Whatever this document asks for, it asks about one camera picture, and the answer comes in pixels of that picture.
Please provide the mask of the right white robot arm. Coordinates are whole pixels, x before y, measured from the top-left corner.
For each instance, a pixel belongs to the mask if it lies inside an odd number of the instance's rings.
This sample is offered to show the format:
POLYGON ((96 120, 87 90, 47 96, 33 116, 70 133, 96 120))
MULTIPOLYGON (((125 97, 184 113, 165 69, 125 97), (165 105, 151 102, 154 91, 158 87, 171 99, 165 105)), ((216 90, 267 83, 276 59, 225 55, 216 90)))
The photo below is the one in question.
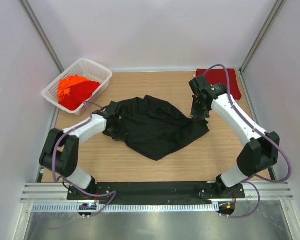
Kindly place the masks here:
POLYGON ((280 143, 280 137, 257 125, 235 103, 223 84, 211 85, 202 75, 193 78, 189 86, 193 92, 191 117, 205 120, 209 118, 210 111, 216 112, 231 127, 243 146, 235 165, 216 177, 216 194, 227 198, 242 181, 277 164, 279 151, 275 146, 280 143))

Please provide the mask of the black t-shirt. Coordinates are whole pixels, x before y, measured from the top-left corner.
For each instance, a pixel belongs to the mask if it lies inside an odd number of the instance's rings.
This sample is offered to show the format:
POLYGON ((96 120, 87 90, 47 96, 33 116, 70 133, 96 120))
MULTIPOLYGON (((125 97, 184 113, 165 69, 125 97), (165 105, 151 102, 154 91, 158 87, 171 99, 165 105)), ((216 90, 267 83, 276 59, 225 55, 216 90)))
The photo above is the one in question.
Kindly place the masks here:
POLYGON ((210 131, 206 120, 188 118, 169 102, 149 95, 122 100, 119 104, 122 106, 119 122, 127 134, 121 138, 109 130, 103 134, 125 142, 154 161, 187 147, 210 131))

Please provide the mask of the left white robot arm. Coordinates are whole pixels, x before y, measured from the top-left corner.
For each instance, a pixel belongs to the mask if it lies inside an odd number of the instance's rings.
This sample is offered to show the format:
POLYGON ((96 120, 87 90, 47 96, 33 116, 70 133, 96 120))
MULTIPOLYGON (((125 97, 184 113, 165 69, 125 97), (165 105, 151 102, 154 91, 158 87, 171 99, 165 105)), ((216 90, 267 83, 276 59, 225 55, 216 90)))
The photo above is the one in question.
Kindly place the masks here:
POLYGON ((96 181, 78 166, 80 145, 105 130, 120 132, 122 110, 118 102, 112 101, 72 127, 50 130, 39 158, 40 165, 52 171, 55 182, 59 180, 56 177, 59 174, 83 199, 91 200, 97 195, 96 181))

